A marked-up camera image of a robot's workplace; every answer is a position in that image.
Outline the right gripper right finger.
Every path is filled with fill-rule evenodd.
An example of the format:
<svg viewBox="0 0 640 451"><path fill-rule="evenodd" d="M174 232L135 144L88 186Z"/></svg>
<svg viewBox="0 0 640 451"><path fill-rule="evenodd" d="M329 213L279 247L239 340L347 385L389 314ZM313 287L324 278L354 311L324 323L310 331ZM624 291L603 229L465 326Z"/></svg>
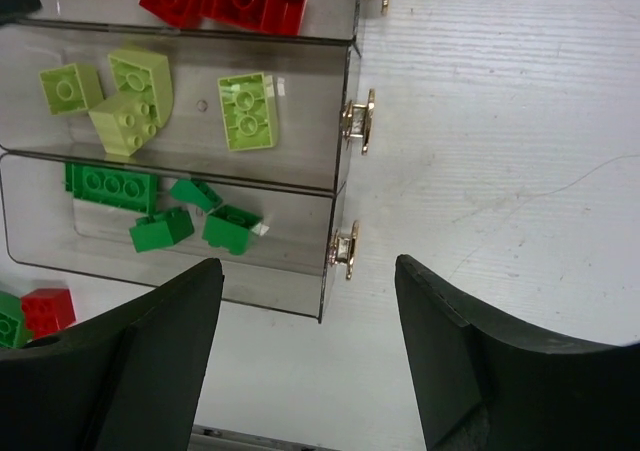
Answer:
<svg viewBox="0 0 640 451"><path fill-rule="evenodd" d="M514 317L401 255L395 290L431 450L635 450L639 347Z"/></svg>

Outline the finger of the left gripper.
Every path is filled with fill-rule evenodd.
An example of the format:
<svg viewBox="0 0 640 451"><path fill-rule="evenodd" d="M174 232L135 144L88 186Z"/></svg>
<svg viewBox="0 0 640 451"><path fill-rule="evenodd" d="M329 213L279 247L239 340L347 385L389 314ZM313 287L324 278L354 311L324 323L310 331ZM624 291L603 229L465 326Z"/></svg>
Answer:
<svg viewBox="0 0 640 451"><path fill-rule="evenodd" d="M42 9L41 0L0 0L0 20L16 21Z"/></svg>

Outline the green lego long brick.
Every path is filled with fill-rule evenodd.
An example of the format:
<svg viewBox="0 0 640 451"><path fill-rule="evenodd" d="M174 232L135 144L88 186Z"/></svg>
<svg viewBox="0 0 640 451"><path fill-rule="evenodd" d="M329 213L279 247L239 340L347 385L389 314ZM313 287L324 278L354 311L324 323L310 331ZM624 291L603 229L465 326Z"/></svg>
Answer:
<svg viewBox="0 0 640 451"><path fill-rule="evenodd" d="M149 173L66 163L65 189L78 200L152 214L156 211L158 177Z"/></svg>

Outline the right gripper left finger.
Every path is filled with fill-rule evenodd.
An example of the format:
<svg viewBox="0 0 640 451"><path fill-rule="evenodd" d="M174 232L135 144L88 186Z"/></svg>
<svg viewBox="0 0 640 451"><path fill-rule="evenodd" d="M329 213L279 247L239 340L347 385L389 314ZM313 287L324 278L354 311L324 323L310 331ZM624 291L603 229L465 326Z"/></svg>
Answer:
<svg viewBox="0 0 640 451"><path fill-rule="evenodd" d="M185 450L222 301L208 258L138 298L1 353L4 450Z"/></svg>

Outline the red lego small brick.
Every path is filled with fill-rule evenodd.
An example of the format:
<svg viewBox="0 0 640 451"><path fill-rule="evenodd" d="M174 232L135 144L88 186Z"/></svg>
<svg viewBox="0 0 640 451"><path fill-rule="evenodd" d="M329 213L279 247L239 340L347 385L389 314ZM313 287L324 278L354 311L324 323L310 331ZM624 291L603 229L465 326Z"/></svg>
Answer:
<svg viewBox="0 0 640 451"><path fill-rule="evenodd" d="M26 327L39 339L76 322L72 297L68 288L39 288L20 298Z"/></svg>

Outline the lime lego slope brick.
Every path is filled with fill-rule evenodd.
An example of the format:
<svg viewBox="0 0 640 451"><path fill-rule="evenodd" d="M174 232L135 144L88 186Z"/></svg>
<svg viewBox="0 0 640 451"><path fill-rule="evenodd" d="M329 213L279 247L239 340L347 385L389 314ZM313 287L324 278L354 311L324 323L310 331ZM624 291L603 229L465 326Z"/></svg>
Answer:
<svg viewBox="0 0 640 451"><path fill-rule="evenodd" d="M218 91L227 147L232 152L273 148L279 122L272 75L221 77Z"/></svg>
<svg viewBox="0 0 640 451"><path fill-rule="evenodd" d="M138 46L108 54L116 87L89 111L106 153L130 157L153 139L172 113L174 92L167 56Z"/></svg>

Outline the green lego square brick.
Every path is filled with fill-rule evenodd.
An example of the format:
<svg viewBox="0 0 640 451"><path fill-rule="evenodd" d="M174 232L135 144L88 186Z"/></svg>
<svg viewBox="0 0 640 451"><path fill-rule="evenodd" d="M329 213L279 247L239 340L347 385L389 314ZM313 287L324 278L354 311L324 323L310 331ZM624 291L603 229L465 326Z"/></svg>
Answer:
<svg viewBox="0 0 640 451"><path fill-rule="evenodd" d="M211 247L224 248L232 255L243 255L251 244L253 228L261 223L259 215L222 205L207 215L202 238Z"/></svg>

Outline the green lego slope small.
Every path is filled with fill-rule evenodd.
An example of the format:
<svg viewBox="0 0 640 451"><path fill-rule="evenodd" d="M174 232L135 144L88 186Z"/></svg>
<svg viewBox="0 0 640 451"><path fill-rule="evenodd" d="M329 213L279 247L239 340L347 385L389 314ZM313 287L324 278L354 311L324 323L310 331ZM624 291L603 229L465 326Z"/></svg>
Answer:
<svg viewBox="0 0 640 451"><path fill-rule="evenodd" d="M197 179L179 179L169 193L175 200L194 205L205 213L223 204L223 199L206 182Z"/></svg>

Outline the clear compartment organizer tray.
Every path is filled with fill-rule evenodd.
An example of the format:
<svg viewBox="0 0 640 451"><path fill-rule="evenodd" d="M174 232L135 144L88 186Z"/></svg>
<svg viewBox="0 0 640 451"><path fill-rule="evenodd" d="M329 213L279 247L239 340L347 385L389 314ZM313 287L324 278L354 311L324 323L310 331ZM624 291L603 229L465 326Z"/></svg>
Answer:
<svg viewBox="0 0 640 451"><path fill-rule="evenodd" d="M228 301L321 320L337 267L351 270L355 260L359 228L342 219L346 181L352 152L368 150L375 109L374 94L358 90L362 37L390 0L307 0L296 36L206 18L196 28L175 28L139 0L41 3L39 12L1 26L1 199L9 257L148 286L217 258ZM167 124L130 157L105 152L90 110L51 115L39 79L43 70L89 64L105 100L116 93L108 54L128 46L167 56L174 92ZM278 143L232 152L218 79L260 72L273 76ZM65 189L66 163L156 175L154 213L186 209L194 234L137 253L129 229L151 214L75 199ZM179 179L204 181L222 205L262 217L243 255L203 240L212 211L172 198Z"/></svg>

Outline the lime lego square brick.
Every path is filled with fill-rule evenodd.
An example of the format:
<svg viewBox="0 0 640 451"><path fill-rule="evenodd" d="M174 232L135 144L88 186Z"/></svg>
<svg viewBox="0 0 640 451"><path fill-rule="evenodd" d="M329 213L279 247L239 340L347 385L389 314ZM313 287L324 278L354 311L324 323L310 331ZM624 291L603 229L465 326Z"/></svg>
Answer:
<svg viewBox="0 0 640 451"><path fill-rule="evenodd" d="M53 116L85 113L104 100L95 66L71 63L39 73L49 112Z"/></svg>

